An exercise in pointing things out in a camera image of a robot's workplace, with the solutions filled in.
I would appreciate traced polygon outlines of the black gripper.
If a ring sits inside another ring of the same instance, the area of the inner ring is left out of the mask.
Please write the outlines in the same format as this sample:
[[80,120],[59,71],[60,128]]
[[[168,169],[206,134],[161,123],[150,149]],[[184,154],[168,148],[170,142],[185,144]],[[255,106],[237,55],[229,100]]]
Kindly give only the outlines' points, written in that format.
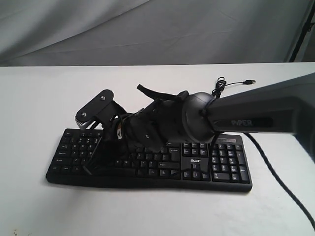
[[127,113],[112,101],[102,111],[103,138],[83,165],[97,175],[106,164],[105,151],[127,152],[131,148],[160,151],[168,142],[182,141],[182,101],[155,100],[137,113]]

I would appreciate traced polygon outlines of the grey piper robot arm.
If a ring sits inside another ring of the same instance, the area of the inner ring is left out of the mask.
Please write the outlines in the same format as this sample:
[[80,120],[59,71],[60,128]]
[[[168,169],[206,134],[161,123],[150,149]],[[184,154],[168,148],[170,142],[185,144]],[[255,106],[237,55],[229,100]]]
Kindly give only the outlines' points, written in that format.
[[136,113],[127,113],[103,90],[83,111],[81,128],[100,123],[104,136],[84,169],[90,175],[104,173],[105,165],[132,148],[159,151],[167,142],[213,142],[224,132],[289,133],[310,157],[315,155],[315,76],[220,97],[183,91],[172,95],[142,85],[137,87],[152,102]]

